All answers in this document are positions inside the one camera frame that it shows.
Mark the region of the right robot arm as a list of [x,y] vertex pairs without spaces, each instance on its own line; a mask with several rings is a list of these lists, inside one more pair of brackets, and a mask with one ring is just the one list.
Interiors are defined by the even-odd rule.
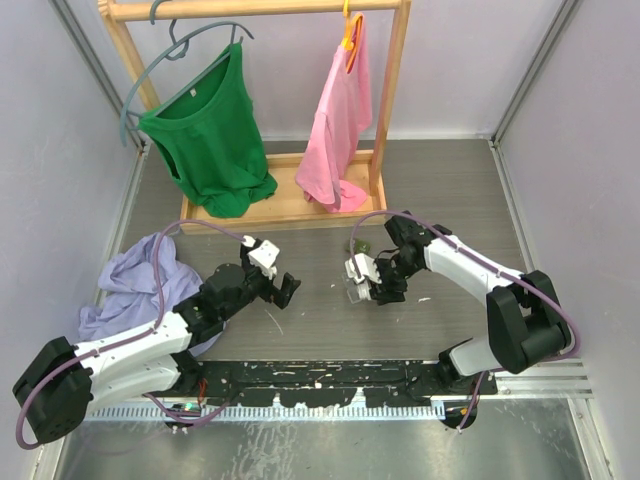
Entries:
[[519,374],[577,346],[567,314],[548,275],[506,268],[465,245],[441,225],[426,225],[409,212],[384,225],[394,247],[376,257],[354,255],[345,268],[356,297],[379,305],[404,301],[409,279],[440,274],[480,302],[486,331],[438,355],[442,388],[459,394],[474,376],[502,370]]

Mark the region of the grey-blue plastic hanger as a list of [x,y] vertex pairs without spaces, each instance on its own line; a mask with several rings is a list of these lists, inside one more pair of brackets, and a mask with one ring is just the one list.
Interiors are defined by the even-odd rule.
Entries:
[[126,136],[131,131],[137,131],[139,126],[130,126],[130,117],[134,116],[138,119],[143,117],[142,114],[131,111],[129,109],[131,102],[133,101],[134,95],[138,92],[138,90],[142,87],[143,83],[148,79],[151,72],[163,61],[177,61],[184,58],[189,50],[190,41],[209,30],[213,30],[219,27],[229,26],[231,28],[231,34],[229,38],[228,51],[221,55],[218,59],[214,60],[210,65],[208,65],[204,70],[202,70],[196,77],[194,77],[188,84],[186,84],[181,90],[176,92],[169,100],[162,103],[159,107],[156,108],[155,116],[158,116],[160,113],[165,111],[169,106],[173,105],[181,95],[187,93],[191,88],[195,87],[198,82],[200,82],[207,74],[211,71],[215,70],[224,60],[228,59],[231,56],[231,47],[234,45],[241,45],[244,41],[244,37],[240,36],[236,38],[236,31],[240,29],[249,39],[254,40],[255,36],[252,32],[247,29],[243,24],[235,22],[235,21],[218,21],[209,23],[205,26],[199,27],[180,39],[177,39],[174,34],[175,24],[177,23],[176,19],[172,19],[169,26],[169,36],[171,39],[171,45],[164,50],[160,55],[158,55],[142,72],[142,74],[138,77],[138,79],[134,82],[131,87],[119,114],[119,138],[124,147],[127,146]]

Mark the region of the green pill box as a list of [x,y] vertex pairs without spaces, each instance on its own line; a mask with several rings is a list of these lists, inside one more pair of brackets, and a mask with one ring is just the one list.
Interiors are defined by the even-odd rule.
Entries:
[[365,240],[355,238],[352,241],[348,241],[345,246],[345,251],[349,254],[365,254],[368,255],[371,251],[371,244]]

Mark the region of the wooden clothes rack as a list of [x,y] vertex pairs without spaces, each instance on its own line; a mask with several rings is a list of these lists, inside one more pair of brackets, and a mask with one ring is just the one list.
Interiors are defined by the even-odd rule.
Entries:
[[[292,14],[342,12],[344,1],[143,1],[119,3],[100,1],[98,10],[131,79],[135,82],[147,67],[127,28],[129,22],[152,20],[180,20],[198,18],[249,17]],[[387,207],[382,164],[387,143],[394,97],[398,83],[403,47],[411,10],[409,1],[349,1],[350,10],[392,10],[386,68],[374,147],[358,150],[348,166],[346,179],[367,194],[362,206],[353,212],[329,213],[323,207],[306,201],[294,177],[303,158],[299,152],[271,154],[267,157],[269,172],[278,182],[275,195],[253,204],[239,218],[223,219],[222,225],[240,230],[255,231],[289,229],[334,228],[351,224],[357,217]],[[149,79],[136,94],[148,109],[160,105]]]

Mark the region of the pink t-shirt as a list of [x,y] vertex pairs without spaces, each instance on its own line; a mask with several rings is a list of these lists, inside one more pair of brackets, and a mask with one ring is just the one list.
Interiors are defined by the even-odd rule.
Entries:
[[305,199],[327,212],[357,210],[365,191],[346,180],[360,135],[372,124],[372,94],[365,16],[354,67],[346,72],[347,52],[338,46],[319,100],[311,135],[295,175]]

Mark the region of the clear pill box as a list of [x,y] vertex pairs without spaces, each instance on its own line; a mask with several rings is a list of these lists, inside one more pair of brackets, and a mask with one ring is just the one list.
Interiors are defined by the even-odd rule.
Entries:
[[357,281],[355,278],[351,278],[347,274],[343,274],[342,279],[346,288],[347,296],[352,304],[371,300],[370,283],[367,279]]

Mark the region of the orange-yellow plastic hanger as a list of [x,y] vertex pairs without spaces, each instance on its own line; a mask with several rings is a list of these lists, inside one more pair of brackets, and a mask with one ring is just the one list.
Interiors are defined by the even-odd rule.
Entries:
[[352,13],[349,0],[343,2],[342,14],[345,20],[345,27],[341,47],[347,52],[345,69],[347,73],[350,73],[354,67],[361,43],[364,17],[360,12]]

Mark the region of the green t-shirt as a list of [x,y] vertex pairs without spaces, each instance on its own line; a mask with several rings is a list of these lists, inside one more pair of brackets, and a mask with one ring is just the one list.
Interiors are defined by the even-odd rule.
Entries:
[[191,203],[212,217],[238,218],[278,183],[244,83],[242,46],[227,46],[214,64],[171,105],[146,112],[139,128]]

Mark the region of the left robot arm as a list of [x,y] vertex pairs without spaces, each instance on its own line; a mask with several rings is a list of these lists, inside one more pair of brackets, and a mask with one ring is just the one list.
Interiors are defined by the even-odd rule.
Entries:
[[217,338],[256,299],[284,309],[301,285],[277,276],[278,248],[269,241],[240,248],[240,263],[219,265],[196,292],[161,320],[116,335],[47,342],[12,388],[21,410],[16,440],[25,450],[55,442],[85,417],[122,400],[154,392],[194,393],[200,384],[191,349]]

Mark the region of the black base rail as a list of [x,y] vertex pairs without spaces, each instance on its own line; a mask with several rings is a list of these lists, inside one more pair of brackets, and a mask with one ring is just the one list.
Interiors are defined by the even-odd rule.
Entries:
[[367,413],[430,408],[454,427],[466,413],[464,403],[455,403],[448,413],[436,405],[438,397],[467,400],[497,393],[494,379],[474,375],[451,380],[438,365],[423,360],[181,360],[176,383],[147,398],[156,403],[167,400],[166,409],[181,423],[204,416],[207,406],[218,413],[229,413],[234,407],[278,406],[292,414],[300,407],[313,413],[342,412],[360,400]]

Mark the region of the lavender cloth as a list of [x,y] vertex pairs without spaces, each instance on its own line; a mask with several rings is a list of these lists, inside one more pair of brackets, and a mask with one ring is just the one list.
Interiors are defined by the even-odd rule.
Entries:
[[164,309],[169,312],[199,292],[202,279],[193,268],[177,260],[173,239],[160,238],[158,233],[148,235],[105,265],[98,288],[106,293],[106,299],[102,305],[80,310],[78,336],[81,341],[104,339],[157,319],[159,290],[153,270],[156,244],[160,245],[158,266]]

